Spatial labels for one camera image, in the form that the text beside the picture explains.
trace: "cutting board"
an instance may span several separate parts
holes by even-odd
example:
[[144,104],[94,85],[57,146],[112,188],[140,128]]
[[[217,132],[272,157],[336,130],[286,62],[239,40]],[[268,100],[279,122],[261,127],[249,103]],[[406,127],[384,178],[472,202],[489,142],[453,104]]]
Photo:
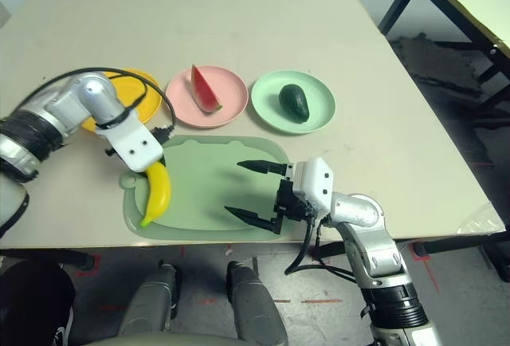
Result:
[[175,136],[164,146],[171,177],[169,209],[147,228],[139,222],[147,206],[145,177],[129,172],[121,177],[124,217],[138,235],[157,239],[261,241],[275,234],[245,224],[224,206],[274,217],[273,204],[281,177],[263,175],[237,163],[263,159],[287,163],[287,155],[274,142],[256,137]]

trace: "red watermelon flesh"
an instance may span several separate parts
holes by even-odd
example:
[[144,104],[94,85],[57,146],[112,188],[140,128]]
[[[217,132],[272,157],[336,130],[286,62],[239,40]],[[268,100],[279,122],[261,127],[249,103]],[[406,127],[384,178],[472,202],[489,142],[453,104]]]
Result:
[[194,101],[204,112],[215,112],[222,107],[212,88],[195,65],[191,66],[191,85]]

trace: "wire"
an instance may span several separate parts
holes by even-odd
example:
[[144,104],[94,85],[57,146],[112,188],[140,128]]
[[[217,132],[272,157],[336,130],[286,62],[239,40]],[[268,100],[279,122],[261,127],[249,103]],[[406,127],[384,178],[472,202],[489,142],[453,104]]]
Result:
[[[167,95],[157,85],[155,85],[154,83],[152,83],[148,79],[140,76],[137,73],[132,73],[131,71],[127,71],[125,69],[114,69],[111,67],[86,67],[86,68],[82,68],[82,69],[74,69],[73,71],[68,71],[67,73],[62,73],[61,75],[54,77],[53,79],[50,79],[49,81],[46,81],[45,83],[43,83],[42,85],[40,85],[39,87],[34,89],[27,97],[25,97],[16,106],[14,111],[16,111],[17,109],[22,107],[30,99],[32,99],[34,96],[36,96],[38,93],[40,93],[44,89],[48,88],[50,85],[57,83],[58,81],[61,81],[62,79],[65,79],[66,77],[71,77],[73,75],[77,75],[80,73],[98,73],[98,72],[109,72],[109,73],[118,73],[119,74],[114,77],[120,77],[120,76],[134,77],[135,79],[138,79],[139,81],[141,81],[144,85],[148,85],[149,87],[153,88],[163,98],[165,104],[167,105],[168,109],[170,110],[170,114],[171,114],[171,118],[172,118],[171,129],[172,130],[174,129],[175,120],[176,120],[174,106],[168,99]],[[135,102],[130,107],[134,108],[136,105],[138,105],[142,101],[142,99],[146,96],[146,94],[147,94],[147,87],[145,88],[145,92],[143,93],[143,95],[141,97],[139,97],[138,99],[136,99]]]
[[310,246],[310,240],[312,239],[312,224],[309,222],[307,225],[306,235],[304,236],[303,245],[301,246],[301,250],[297,255],[294,262],[285,270],[285,275],[289,275],[291,273],[300,272],[302,270],[310,270],[310,269],[323,269],[327,270],[329,273],[335,274],[337,277],[340,277],[346,281],[356,283],[356,280],[353,278],[354,274],[350,270],[345,270],[342,268],[338,268],[336,266],[329,266],[324,263],[324,260],[318,254],[319,246],[320,246],[320,227],[328,220],[327,217],[320,220],[319,225],[317,226],[317,235],[316,235],[316,260],[320,263],[320,265],[302,265],[299,266],[301,261],[303,261],[304,255],[306,254],[307,248]]
[[312,223],[308,222],[306,226],[306,235],[304,236],[304,241],[303,245],[301,246],[301,250],[297,254],[292,264],[290,264],[290,266],[285,270],[286,276],[296,272],[296,267],[303,261],[304,255],[306,254],[306,251],[310,246],[310,240],[312,240]]

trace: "banana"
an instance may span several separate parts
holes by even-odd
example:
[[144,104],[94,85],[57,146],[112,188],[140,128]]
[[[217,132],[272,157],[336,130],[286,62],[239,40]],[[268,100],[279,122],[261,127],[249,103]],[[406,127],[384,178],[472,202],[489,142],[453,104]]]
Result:
[[167,168],[160,162],[152,164],[145,173],[149,178],[149,201],[145,217],[140,223],[142,227],[149,225],[168,209],[172,193]]

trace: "avocado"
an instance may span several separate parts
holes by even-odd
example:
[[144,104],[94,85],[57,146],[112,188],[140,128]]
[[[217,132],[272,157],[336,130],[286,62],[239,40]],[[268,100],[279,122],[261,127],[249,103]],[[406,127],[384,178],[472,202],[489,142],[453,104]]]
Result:
[[293,120],[304,123],[310,117],[306,96],[299,85],[285,85],[278,99],[281,107]]

